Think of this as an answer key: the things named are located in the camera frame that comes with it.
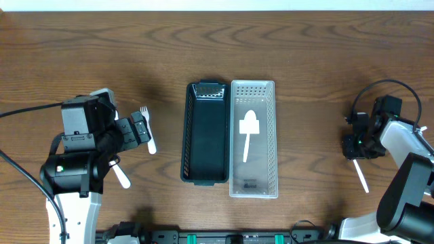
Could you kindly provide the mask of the clear plastic basket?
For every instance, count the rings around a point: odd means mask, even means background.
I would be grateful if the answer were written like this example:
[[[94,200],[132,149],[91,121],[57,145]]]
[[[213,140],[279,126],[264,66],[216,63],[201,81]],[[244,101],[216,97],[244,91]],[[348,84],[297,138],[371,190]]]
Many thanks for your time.
[[[245,134],[239,121],[253,110],[260,133],[250,135],[247,162],[243,162]],[[229,195],[234,198],[276,199],[278,197],[277,126],[275,83],[233,80],[230,108]]]

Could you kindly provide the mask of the black plastic basket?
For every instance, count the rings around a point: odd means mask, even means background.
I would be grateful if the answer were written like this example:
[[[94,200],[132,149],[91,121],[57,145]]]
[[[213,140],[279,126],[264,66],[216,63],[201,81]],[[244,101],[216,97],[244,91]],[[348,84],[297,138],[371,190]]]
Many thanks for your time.
[[[186,87],[180,179],[197,186],[229,178],[230,85],[202,79]]]

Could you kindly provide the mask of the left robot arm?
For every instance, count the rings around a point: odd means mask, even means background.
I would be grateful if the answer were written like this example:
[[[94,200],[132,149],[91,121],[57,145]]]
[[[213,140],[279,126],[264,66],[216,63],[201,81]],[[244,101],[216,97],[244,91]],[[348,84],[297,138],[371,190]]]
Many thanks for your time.
[[[60,208],[67,243],[94,243],[104,177],[120,152],[147,143],[151,135],[139,111],[118,119],[108,94],[77,96],[61,106],[64,152],[50,149],[40,178]]]

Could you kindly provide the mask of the black mounting rail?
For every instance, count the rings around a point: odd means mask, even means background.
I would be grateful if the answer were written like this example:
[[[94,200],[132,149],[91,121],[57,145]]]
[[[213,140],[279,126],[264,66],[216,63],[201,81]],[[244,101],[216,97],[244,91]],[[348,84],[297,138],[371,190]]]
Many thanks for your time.
[[[147,230],[137,222],[121,222],[110,229],[96,233],[95,243],[149,243],[149,244],[290,244],[330,240],[337,236],[338,227],[331,224],[322,228],[300,221],[289,230],[265,232],[184,232],[177,230]]]

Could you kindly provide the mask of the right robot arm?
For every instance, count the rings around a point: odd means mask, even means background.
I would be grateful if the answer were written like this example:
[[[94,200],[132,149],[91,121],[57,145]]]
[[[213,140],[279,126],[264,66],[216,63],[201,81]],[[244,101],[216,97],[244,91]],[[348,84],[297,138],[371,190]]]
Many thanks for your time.
[[[374,213],[345,218],[331,226],[326,239],[358,243],[432,243],[433,153],[416,122],[404,119],[402,101],[375,99],[370,114],[352,110],[347,123],[353,132],[342,139],[348,160],[376,159],[390,154],[398,170]]]

